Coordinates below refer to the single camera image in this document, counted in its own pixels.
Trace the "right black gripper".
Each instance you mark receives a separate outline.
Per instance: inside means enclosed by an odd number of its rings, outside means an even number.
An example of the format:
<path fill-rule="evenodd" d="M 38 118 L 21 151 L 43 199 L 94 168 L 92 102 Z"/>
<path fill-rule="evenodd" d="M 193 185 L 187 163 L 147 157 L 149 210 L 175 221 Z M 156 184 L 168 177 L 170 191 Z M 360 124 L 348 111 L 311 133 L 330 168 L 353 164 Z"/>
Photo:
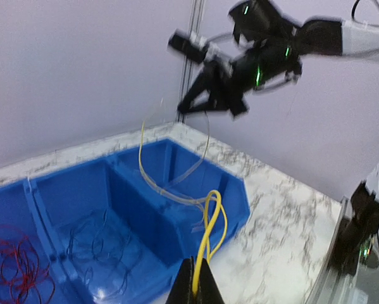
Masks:
<path fill-rule="evenodd" d="M 204 91 L 209 91 L 209 97 L 195 104 L 195 99 Z M 181 115 L 189 115 L 229 111 L 233 118 L 238 118 L 249 111 L 243 97 L 243 91 L 234 84 L 223 62 L 213 59 L 201 70 L 179 102 L 177 112 Z"/>

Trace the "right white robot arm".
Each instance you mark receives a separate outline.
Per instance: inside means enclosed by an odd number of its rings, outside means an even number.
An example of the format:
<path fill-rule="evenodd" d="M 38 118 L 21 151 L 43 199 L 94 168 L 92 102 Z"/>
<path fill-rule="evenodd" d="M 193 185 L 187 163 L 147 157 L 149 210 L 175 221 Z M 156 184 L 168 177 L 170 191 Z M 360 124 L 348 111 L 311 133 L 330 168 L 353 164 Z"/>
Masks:
<path fill-rule="evenodd" d="M 168 44 L 189 61 L 202 66 L 177 106 L 180 115 L 229 111 L 245 114 L 244 94 L 281 87 L 269 81 L 283 75 L 283 83 L 302 74 L 305 55 L 333 56 L 379 62 L 379 25 L 354 18 L 311 18 L 302 24 L 281 14 L 271 1 L 241 1 L 229 11 L 234 26 L 222 39 L 248 43 L 237 58 L 227 58 L 213 39 L 195 32 L 176 32 Z M 367 262 L 379 230 L 379 162 L 350 198 L 353 216 L 342 220 L 330 263 L 353 276 Z"/>

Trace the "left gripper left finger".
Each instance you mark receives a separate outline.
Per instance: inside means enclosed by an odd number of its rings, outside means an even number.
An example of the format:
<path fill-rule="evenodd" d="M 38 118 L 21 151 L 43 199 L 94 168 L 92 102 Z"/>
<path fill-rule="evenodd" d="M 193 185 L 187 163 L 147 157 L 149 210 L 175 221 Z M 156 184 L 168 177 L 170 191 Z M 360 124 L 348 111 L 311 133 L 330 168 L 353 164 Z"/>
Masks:
<path fill-rule="evenodd" d="M 196 302 L 192 292 L 194 266 L 195 262 L 193 257 L 186 258 L 182 261 L 165 302 L 166 304 L 194 304 Z"/>

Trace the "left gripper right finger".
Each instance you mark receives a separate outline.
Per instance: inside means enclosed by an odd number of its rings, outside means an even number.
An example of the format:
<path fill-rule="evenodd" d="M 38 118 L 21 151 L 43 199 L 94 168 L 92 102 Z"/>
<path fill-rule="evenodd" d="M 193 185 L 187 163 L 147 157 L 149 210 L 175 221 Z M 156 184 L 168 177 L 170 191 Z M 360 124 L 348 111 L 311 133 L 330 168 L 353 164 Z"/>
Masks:
<path fill-rule="evenodd" d="M 208 262 L 204 258 L 201 265 L 199 285 L 196 295 L 198 304 L 224 304 L 217 283 L 213 277 Z"/>

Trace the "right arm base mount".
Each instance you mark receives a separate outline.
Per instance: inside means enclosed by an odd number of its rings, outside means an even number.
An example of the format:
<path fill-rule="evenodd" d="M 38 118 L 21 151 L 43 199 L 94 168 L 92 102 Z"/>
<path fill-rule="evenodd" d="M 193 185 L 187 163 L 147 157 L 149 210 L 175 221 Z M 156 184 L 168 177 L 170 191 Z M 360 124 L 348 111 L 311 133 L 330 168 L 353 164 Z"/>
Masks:
<path fill-rule="evenodd" d="M 330 266 L 342 274 L 354 276 L 361 246 L 379 230 L 379 200 L 375 198 L 375 192 L 367 190 L 366 182 L 362 181 L 349 202 L 353 216 L 342 217 Z"/>

